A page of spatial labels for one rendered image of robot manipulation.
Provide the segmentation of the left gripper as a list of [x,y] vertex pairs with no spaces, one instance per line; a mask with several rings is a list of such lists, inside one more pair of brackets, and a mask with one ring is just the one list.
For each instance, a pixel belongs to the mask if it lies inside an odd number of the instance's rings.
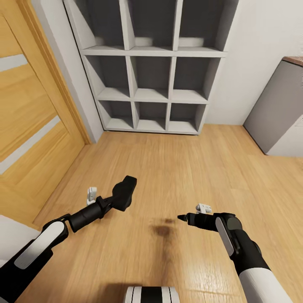
[[102,219],[105,213],[108,213],[112,209],[112,202],[119,198],[119,195],[114,195],[103,199],[101,196],[96,198],[96,202],[81,209],[80,212],[83,214],[86,222],[86,226],[96,219]]

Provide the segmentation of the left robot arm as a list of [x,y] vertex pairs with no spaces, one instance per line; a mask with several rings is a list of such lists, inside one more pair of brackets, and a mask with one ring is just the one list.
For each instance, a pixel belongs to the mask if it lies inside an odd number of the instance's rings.
[[[43,226],[43,231],[31,240],[0,268],[0,303],[15,303],[39,271],[53,256],[52,247],[63,242],[69,235],[65,221],[69,221],[74,233],[96,219],[102,219],[112,209],[114,195],[96,198],[97,188],[90,187],[87,193],[87,207],[70,215],[65,214]],[[96,198],[96,200],[95,200]]]

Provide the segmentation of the robot trunk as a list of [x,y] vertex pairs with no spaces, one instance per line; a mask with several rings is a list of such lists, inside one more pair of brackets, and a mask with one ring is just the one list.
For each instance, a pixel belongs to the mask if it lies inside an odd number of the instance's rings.
[[123,303],[180,303],[175,287],[128,287]]

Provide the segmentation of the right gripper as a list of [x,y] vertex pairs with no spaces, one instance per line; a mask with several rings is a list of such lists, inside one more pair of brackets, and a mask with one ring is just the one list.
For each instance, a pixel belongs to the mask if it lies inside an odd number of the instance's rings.
[[205,224],[205,219],[208,215],[209,214],[187,213],[186,215],[178,215],[178,219],[188,222],[190,226],[197,226],[198,228],[209,230]]

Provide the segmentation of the digital camera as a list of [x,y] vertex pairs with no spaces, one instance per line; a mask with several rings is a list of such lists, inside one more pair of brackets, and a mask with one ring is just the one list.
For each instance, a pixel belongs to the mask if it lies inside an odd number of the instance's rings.
[[112,207],[125,211],[127,207],[131,205],[132,202],[132,194],[134,192],[135,186],[137,184],[137,178],[127,175],[122,182],[117,183],[113,190],[112,195],[119,195],[119,198],[115,199],[112,202]]

